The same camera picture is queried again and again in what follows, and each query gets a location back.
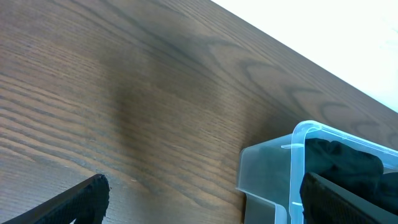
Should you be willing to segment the black garment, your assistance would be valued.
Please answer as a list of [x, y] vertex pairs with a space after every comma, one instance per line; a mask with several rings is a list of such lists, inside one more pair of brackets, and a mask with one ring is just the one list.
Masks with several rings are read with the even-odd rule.
[[305, 140], [305, 171], [397, 214], [397, 173], [384, 173], [382, 161], [338, 141]]

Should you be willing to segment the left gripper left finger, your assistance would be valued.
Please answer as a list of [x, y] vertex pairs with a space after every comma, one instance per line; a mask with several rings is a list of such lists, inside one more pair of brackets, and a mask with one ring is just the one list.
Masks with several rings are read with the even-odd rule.
[[96, 174], [4, 224], [101, 224], [109, 191], [105, 175]]

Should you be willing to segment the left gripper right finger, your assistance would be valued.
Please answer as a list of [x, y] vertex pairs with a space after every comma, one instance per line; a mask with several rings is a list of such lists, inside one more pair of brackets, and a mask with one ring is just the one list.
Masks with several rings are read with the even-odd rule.
[[397, 224], [397, 215], [307, 172], [300, 187], [306, 224]]

